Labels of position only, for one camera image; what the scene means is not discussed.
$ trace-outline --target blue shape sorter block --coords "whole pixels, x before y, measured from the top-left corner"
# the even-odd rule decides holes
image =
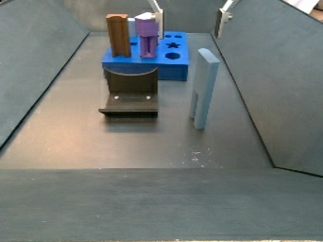
[[[132,37],[131,57],[112,57],[108,48],[103,58],[103,68],[119,73],[139,74],[158,67],[158,78],[163,80],[187,80],[188,49],[184,32],[164,32],[164,39],[159,40],[156,58],[140,58],[139,38]]]

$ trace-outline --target gray wall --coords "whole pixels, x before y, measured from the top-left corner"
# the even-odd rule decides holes
[[[166,29],[210,33],[216,11],[224,0],[158,0],[166,11]],[[131,17],[151,11],[147,0],[63,0],[80,22],[91,31],[106,31],[108,13],[127,13]]]
[[[0,147],[87,33],[59,0],[0,5]]]
[[[242,0],[218,40],[276,166],[323,175],[323,25],[279,0]]]

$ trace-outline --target circular hole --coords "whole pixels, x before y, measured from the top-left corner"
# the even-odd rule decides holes
[[[171,59],[171,60],[175,60],[175,59],[179,59],[180,58],[180,55],[178,53],[167,53],[166,54],[166,58]]]

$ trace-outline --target star-shaped hole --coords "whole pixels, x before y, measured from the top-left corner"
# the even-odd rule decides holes
[[[168,46],[168,48],[176,48],[178,49],[178,47],[180,46],[180,44],[172,42],[172,43],[167,43],[167,46]]]

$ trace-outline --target light blue tall block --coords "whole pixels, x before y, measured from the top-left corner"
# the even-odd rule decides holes
[[[198,130],[204,129],[219,70],[219,59],[208,49],[198,50],[195,85],[190,116],[195,119]]]
[[[128,37],[136,37],[135,18],[127,18]]]

